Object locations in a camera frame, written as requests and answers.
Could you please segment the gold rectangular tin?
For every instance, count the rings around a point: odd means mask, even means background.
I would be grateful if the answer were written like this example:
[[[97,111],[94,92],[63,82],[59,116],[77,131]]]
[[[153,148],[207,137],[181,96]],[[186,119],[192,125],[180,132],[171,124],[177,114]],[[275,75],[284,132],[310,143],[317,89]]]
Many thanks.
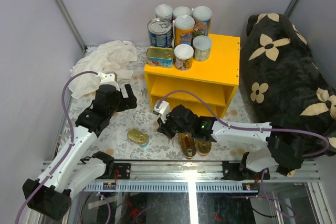
[[[149,47],[146,51],[149,66],[172,68],[174,50],[172,48]]]
[[[131,142],[141,147],[146,147],[149,143],[149,135],[136,128],[131,128],[127,133],[127,137]]]

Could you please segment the clear jar colourful candy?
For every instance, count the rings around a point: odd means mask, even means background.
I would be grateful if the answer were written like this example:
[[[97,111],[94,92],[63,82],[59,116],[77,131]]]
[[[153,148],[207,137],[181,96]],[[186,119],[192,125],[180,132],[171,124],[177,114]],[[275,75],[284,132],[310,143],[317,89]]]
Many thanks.
[[[198,6],[192,10],[192,17],[195,20],[193,38],[201,35],[208,36],[212,20],[211,9],[206,6]]]

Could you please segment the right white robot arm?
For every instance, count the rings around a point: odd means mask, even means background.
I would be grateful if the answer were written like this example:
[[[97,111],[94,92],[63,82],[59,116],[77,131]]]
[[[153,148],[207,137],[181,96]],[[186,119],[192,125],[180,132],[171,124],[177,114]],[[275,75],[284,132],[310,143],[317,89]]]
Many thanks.
[[[176,134],[191,135],[191,140],[185,144],[187,148],[195,145],[201,151],[218,141],[259,146],[257,151],[245,152],[239,164],[223,162],[224,179],[242,181],[258,178],[264,169],[273,166],[277,167],[278,173],[286,176],[302,166],[303,138],[275,128],[271,123],[257,124],[255,128],[246,123],[221,123],[215,117],[197,116],[183,105],[171,109],[165,101],[156,104],[153,112],[159,116],[158,132],[168,138],[173,138]]]

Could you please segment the white orange snack canister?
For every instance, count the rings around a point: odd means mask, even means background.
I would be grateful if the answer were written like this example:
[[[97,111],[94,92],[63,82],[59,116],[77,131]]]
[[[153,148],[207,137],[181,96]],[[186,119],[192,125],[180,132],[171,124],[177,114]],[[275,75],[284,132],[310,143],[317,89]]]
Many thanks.
[[[161,4],[155,8],[155,15],[158,18],[165,18],[173,21],[173,7],[168,4]]]

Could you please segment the orange blue tall canister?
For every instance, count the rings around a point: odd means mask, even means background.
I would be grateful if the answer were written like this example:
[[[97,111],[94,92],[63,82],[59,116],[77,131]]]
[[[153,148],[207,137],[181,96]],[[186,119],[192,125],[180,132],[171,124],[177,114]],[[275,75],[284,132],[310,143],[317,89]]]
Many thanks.
[[[175,36],[174,44],[178,46],[180,44],[192,44],[192,33],[195,25],[195,20],[190,15],[180,15],[176,17],[174,27]]]

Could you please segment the blue labelled gold-top can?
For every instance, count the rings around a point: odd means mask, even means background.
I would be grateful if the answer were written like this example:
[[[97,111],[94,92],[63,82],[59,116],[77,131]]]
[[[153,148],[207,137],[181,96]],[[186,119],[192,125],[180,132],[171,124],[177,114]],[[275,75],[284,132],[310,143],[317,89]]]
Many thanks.
[[[172,23],[165,18],[154,18],[149,21],[148,34],[150,46],[169,48],[172,44]]]

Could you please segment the grey lid small can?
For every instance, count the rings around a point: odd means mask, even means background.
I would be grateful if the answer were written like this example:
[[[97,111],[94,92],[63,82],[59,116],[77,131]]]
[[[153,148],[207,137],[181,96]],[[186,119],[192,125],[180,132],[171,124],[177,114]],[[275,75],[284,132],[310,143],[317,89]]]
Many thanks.
[[[194,59],[206,61],[209,58],[212,40],[208,36],[200,35],[193,39]]]

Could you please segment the white red snack canister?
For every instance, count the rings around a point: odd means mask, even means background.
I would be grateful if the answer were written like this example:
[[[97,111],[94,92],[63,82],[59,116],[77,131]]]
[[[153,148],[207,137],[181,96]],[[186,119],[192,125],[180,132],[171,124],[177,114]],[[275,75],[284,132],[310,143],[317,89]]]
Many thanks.
[[[179,6],[179,7],[176,7],[174,10],[173,10],[173,19],[175,20],[177,17],[179,16],[183,16],[183,15],[189,15],[191,16],[192,15],[192,11],[190,8],[186,7],[186,6]]]

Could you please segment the white lid small can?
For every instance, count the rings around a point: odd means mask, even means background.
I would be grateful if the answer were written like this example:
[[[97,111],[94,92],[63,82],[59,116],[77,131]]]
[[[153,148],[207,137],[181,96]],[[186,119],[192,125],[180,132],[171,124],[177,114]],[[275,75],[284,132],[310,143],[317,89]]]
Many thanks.
[[[193,63],[194,49],[188,44],[177,45],[174,49],[175,67],[178,70],[186,71],[191,69]]]

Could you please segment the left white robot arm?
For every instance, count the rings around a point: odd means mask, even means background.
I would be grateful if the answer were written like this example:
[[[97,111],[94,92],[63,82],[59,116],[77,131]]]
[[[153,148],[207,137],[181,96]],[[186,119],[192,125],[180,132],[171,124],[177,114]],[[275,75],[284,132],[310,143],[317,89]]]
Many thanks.
[[[74,169],[116,112],[137,107],[131,85],[124,87],[127,97],[114,85],[100,85],[91,105],[78,116],[66,146],[36,180],[25,181],[23,193],[30,209],[59,221],[70,208],[72,199],[89,183],[115,175],[114,158],[101,151],[94,153],[84,167]]]

